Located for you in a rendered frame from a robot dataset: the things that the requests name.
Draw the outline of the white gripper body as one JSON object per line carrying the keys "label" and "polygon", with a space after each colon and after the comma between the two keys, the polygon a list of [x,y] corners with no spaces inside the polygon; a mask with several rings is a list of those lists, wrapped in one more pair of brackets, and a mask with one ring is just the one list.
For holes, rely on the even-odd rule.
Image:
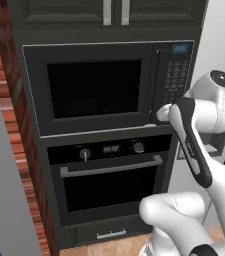
{"label": "white gripper body", "polygon": [[169,121],[169,111],[170,111],[171,104],[166,104],[162,106],[157,112],[156,116],[157,119],[161,122],[168,122]]}

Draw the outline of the black microwave oven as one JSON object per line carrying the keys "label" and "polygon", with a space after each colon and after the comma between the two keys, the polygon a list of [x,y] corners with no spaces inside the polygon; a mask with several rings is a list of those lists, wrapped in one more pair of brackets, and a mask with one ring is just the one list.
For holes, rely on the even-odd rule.
{"label": "black microwave oven", "polygon": [[[159,67],[157,72],[157,83],[155,93],[155,107],[154,107],[154,124],[159,123],[155,113],[164,105],[175,102],[179,97],[183,96],[188,86],[188,76],[190,73],[190,65],[192,63],[192,56],[194,52],[195,43],[192,41],[159,41],[159,42],[112,42],[112,43],[80,43],[80,44],[48,44],[48,45],[86,45],[86,44],[148,44],[152,47],[151,50],[151,64],[150,64],[150,78],[149,78],[149,94],[148,94],[148,122],[145,126],[151,123],[152,113],[152,94],[154,83],[154,72],[156,63],[156,50],[160,50]],[[48,46],[48,45],[24,45],[25,46]]]}

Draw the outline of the black oven door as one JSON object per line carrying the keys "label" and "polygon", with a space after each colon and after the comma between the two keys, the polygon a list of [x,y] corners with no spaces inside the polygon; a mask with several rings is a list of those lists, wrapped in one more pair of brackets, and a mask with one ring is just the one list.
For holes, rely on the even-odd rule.
{"label": "black oven door", "polygon": [[76,226],[99,220],[134,215],[142,198],[156,192],[158,166],[134,170],[62,178],[60,168],[70,171],[130,165],[152,160],[155,153],[112,157],[103,160],[53,165],[54,182],[60,223]]}

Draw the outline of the dark cupboard door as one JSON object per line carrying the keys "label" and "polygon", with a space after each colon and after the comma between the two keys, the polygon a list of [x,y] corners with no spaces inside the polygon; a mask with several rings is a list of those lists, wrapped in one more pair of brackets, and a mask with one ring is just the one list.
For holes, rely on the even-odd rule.
{"label": "dark cupboard door", "polygon": [[103,25],[103,0],[8,0],[13,29],[85,30],[114,26],[113,0],[111,25]]}
{"label": "dark cupboard door", "polygon": [[130,20],[121,24],[122,0],[115,0],[116,28],[199,28],[207,0],[130,0]]}

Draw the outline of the black microwave door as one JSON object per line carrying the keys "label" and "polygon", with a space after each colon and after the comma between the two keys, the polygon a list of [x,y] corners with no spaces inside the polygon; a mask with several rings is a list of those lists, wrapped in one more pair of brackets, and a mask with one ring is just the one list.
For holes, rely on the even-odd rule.
{"label": "black microwave door", "polygon": [[25,46],[39,134],[146,124],[151,50],[148,44]]}

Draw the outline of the silver oven knob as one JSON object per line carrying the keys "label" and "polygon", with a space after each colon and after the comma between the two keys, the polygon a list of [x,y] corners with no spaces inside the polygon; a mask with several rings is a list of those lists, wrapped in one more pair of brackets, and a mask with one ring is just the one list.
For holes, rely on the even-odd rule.
{"label": "silver oven knob", "polygon": [[133,145],[133,150],[136,153],[143,153],[144,152],[144,145],[141,142],[137,142]]}
{"label": "silver oven knob", "polygon": [[88,158],[90,157],[91,155],[91,152],[89,149],[82,149],[79,153],[80,157],[84,160],[84,161],[87,161]]}

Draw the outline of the black built-in oven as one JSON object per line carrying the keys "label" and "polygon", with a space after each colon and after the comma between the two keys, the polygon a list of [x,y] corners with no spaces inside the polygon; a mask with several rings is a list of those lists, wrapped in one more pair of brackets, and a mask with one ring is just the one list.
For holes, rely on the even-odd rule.
{"label": "black built-in oven", "polygon": [[[141,142],[144,145],[143,153],[136,153],[133,150],[133,145],[137,142]],[[172,173],[173,156],[176,150],[176,140],[175,136],[172,134],[146,135],[141,137],[121,138],[116,140],[102,140],[89,143],[46,146],[44,147],[44,149],[42,149],[39,157],[42,171],[47,175],[47,180],[49,182],[47,186],[49,189],[49,202],[51,204],[55,230],[58,233],[77,233],[76,229],[79,226],[94,224],[101,221],[111,221],[115,219],[130,218],[133,216],[138,216],[141,219],[138,207],[138,212],[134,215],[83,223],[76,226],[63,226],[60,223],[54,182],[51,174],[51,167],[53,165],[87,162],[84,161],[79,155],[82,149],[89,149],[91,152],[91,155],[87,161],[110,159],[112,157],[144,155],[149,153],[158,154],[162,157],[163,166],[157,171],[156,192],[153,194],[163,193],[168,190]]]}

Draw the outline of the pale grey fridge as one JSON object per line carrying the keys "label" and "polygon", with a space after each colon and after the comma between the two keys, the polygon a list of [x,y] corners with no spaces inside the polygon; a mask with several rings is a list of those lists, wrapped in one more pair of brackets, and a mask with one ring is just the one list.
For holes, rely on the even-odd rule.
{"label": "pale grey fridge", "polygon": [[[211,70],[225,72],[225,0],[209,0],[191,84]],[[201,223],[205,228],[219,226],[209,195],[196,183],[187,162],[177,157],[175,155],[168,191],[198,192],[205,203]]]}

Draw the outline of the dark tall cabinet housing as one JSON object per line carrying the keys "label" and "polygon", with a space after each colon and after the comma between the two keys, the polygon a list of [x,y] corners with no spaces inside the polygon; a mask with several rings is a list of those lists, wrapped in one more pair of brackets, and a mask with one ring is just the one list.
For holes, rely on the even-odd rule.
{"label": "dark tall cabinet housing", "polygon": [[159,120],[157,125],[148,124],[141,127],[41,137],[37,130],[36,119],[32,108],[32,100],[29,93],[29,84],[26,75],[22,47],[24,45],[48,44],[192,41],[195,43],[195,46],[192,63],[190,65],[190,73],[188,76],[188,90],[192,79],[202,33],[204,16],[199,28],[130,29],[116,28],[114,22],[114,26],[112,28],[104,29],[16,31],[12,26],[8,0],[0,0],[0,56],[24,151],[27,157],[30,176],[34,185],[34,191],[41,213],[41,219],[44,225],[49,249],[52,254],[57,254],[63,249],[83,245],[77,244],[77,233],[58,233],[55,230],[51,204],[49,202],[49,189],[47,187],[49,182],[47,180],[47,175],[42,171],[39,157],[39,154],[44,147],[49,145],[116,140],[146,135],[172,134],[175,136],[177,148],[177,138],[172,128],[167,123]]}

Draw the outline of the dark drawer front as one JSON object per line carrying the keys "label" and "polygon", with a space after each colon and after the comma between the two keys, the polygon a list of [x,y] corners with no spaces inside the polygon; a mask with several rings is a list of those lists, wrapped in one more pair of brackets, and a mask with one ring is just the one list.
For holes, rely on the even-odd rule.
{"label": "dark drawer front", "polygon": [[[106,239],[96,239],[97,233],[106,234],[109,233],[110,231],[117,232],[121,231],[123,228],[127,232],[125,235],[110,237]],[[133,216],[130,218],[115,219],[111,221],[101,221],[96,222],[94,224],[79,226],[76,229],[76,231],[77,244],[86,245],[151,233],[152,227],[148,224],[145,224],[138,216]]]}

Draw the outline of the grey flat side panel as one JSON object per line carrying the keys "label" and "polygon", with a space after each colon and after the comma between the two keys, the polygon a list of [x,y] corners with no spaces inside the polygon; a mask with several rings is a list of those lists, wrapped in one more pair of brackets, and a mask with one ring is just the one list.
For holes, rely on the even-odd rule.
{"label": "grey flat side panel", "polygon": [[0,256],[42,256],[1,110]]}

